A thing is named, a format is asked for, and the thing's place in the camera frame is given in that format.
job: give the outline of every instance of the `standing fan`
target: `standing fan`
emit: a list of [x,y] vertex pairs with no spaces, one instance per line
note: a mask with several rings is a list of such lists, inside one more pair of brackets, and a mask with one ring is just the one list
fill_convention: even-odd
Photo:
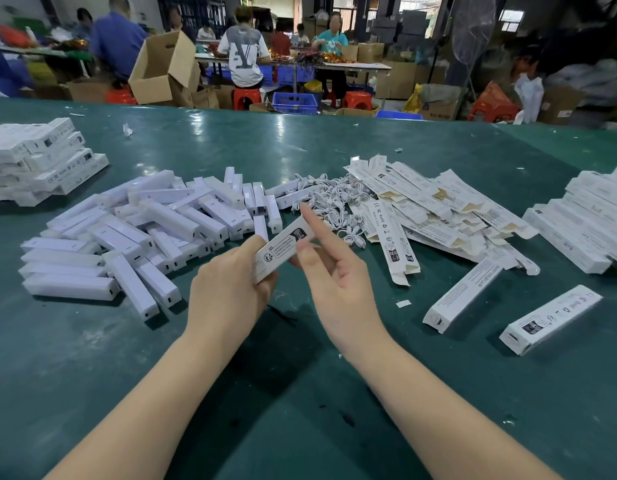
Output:
[[496,13],[496,0],[460,0],[454,10],[453,54],[468,70],[488,45]]

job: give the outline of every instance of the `stack of white boxes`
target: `stack of white boxes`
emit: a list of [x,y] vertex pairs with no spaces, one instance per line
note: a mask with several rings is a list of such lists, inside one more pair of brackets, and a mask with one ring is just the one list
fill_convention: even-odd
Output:
[[617,267],[617,168],[581,172],[563,198],[536,204],[524,219],[583,272]]
[[34,207],[51,195],[67,195],[109,164],[84,144],[70,118],[0,125],[0,200]]
[[124,291],[147,320],[159,313],[158,303],[169,308],[182,298],[166,274],[228,239],[255,232],[268,241],[264,215],[279,233],[279,190],[265,195],[261,183],[243,184],[233,167],[224,182],[197,177],[185,184],[171,170],[135,178],[91,195],[25,241],[24,287],[34,295],[106,301]]

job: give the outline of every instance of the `graphic t-shirt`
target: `graphic t-shirt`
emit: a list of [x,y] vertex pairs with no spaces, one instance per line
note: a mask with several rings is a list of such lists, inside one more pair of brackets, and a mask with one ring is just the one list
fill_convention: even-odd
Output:
[[233,25],[224,32],[217,51],[228,54],[228,68],[237,87],[249,88],[264,78],[257,58],[270,54],[259,30]]
[[320,35],[317,36],[317,40],[320,39],[326,40],[326,43],[323,43],[320,46],[322,52],[334,52],[337,55],[342,55],[342,53],[335,46],[335,44],[339,42],[342,45],[348,45],[348,39],[346,38],[346,35],[341,33],[333,35],[330,30],[320,33]]

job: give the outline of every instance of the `worker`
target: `worker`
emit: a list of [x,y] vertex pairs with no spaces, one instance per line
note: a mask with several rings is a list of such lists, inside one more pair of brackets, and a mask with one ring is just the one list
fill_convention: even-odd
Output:
[[200,31],[197,32],[197,39],[198,40],[217,40],[217,36],[215,35],[215,32],[213,31],[213,29],[210,28],[210,25],[208,23],[205,23],[200,28]]
[[171,5],[171,7],[168,9],[168,20],[171,23],[172,32],[182,31],[186,34],[186,37],[191,39],[191,42],[197,42],[197,33],[195,29],[188,23],[184,22],[182,14],[180,13],[180,9],[177,7],[177,5]]
[[237,25],[229,27],[219,41],[217,51],[228,54],[228,68],[238,88],[256,89],[264,83],[264,75],[257,64],[268,65],[271,55],[259,30],[252,28],[253,10],[249,6],[235,9]]
[[282,30],[280,23],[275,25],[275,33],[272,36],[271,50],[279,55],[290,55],[290,39]]
[[89,49],[98,72],[110,70],[126,82],[148,33],[130,21],[128,0],[109,0],[109,7],[111,12],[93,24]]
[[293,47],[305,47],[310,45],[308,36],[304,33],[304,23],[297,24],[297,33],[290,38]]
[[93,17],[86,8],[77,9],[77,25],[73,30],[76,37],[87,42],[91,39],[93,31]]
[[[313,49],[342,55],[341,49],[346,45],[348,45],[348,39],[342,33],[342,15],[338,11],[334,11],[328,20],[328,30],[317,36],[317,39],[313,42]],[[329,79],[333,83],[333,92],[337,99],[341,100],[348,91],[346,74],[343,70],[317,69],[315,78],[322,83],[324,99],[326,99],[328,92],[326,81]]]
[[[298,241],[292,263],[306,275],[319,320],[432,478],[559,480],[391,338],[377,312],[366,263],[306,204],[301,213],[322,247]],[[166,475],[201,400],[271,298],[277,273],[256,285],[252,281],[255,254],[264,244],[255,235],[200,268],[182,336],[46,480]]]

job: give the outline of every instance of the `blue shirt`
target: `blue shirt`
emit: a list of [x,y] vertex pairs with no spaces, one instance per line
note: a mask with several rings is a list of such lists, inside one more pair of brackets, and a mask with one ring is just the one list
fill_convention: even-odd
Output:
[[320,33],[320,35],[317,36],[317,40],[320,40],[322,38],[326,40],[326,43],[323,43],[320,46],[322,52],[334,52],[337,55],[342,55],[340,49],[338,49],[335,44],[339,42],[342,45],[348,45],[348,39],[346,39],[346,35],[341,33],[333,35],[330,30],[322,32]]
[[93,24],[90,51],[111,66],[115,76],[128,80],[148,34],[119,13],[110,12]]

